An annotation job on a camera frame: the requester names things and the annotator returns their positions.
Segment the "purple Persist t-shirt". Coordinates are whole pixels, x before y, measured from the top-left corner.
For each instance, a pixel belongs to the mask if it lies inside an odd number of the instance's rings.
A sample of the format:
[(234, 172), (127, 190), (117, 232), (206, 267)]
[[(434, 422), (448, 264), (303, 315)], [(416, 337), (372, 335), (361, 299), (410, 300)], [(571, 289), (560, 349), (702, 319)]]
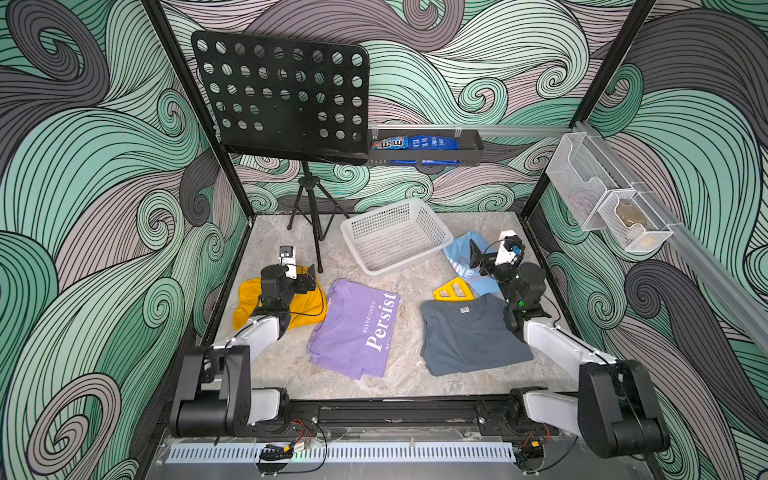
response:
[(382, 377), (398, 316), (400, 296), (346, 279), (329, 292), (328, 312), (307, 345), (310, 362), (354, 380)]

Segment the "grey t-shirt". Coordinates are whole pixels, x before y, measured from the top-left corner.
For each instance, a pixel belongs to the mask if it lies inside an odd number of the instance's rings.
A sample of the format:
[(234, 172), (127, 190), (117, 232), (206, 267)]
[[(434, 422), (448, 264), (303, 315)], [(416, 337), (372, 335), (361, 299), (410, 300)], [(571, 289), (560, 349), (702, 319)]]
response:
[(506, 307), (492, 294), (471, 301), (423, 302), (421, 356), (430, 374), (469, 373), (533, 360), (530, 347), (507, 328)]

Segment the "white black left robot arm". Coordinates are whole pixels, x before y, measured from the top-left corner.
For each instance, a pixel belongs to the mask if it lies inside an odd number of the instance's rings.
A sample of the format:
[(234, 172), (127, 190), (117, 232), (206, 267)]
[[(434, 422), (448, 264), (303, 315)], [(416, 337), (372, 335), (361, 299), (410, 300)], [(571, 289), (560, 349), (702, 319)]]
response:
[(173, 436), (247, 437), (289, 422), (287, 392), (253, 387), (251, 364), (287, 331), (293, 298), (316, 289), (314, 266), (296, 274), (287, 265), (262, 269), (260, 300), (246, 325), (184, 356), (170, 414)]

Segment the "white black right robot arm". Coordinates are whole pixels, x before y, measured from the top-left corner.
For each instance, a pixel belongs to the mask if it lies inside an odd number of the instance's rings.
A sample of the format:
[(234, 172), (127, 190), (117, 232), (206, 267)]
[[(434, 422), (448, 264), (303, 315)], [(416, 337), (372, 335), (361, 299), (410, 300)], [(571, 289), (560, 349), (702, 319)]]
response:
[(521, 238), (505, 231), (495, 244), (498, 249), (492, 251), (471, 242), (471, 268), (498, 285), (511, 332), (577, 383), (573, 393), (524, 393), (527, 417), (581, 438), (600, 458), (667, 450), (670, 434), (648, 370), (638, 361), (602, 352), (558, 326), (541, 306), (545, 271), (525, 261)]

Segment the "yellow t-shirt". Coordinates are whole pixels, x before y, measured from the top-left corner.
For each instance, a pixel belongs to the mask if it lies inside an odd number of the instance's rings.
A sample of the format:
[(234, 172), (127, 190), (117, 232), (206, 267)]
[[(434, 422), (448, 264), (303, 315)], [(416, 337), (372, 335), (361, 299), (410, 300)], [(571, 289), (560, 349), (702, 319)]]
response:
[[(309, 267), (299, 266), (300, 272)], [(278, 321), (279, 336), (291, 328), (322, 322), (326, 317), (328, 301), (316, 278), (316, 290), (303, 295), (296, 295), (288, 312), (269, 312), (260, 306), (261, 272), (255, 279), (243, 282), (238, 291), (238, 306), (233, 314), (232, 324), (236, 331), (244, 328), (250, 321), (260, 321), (275, 317)]]

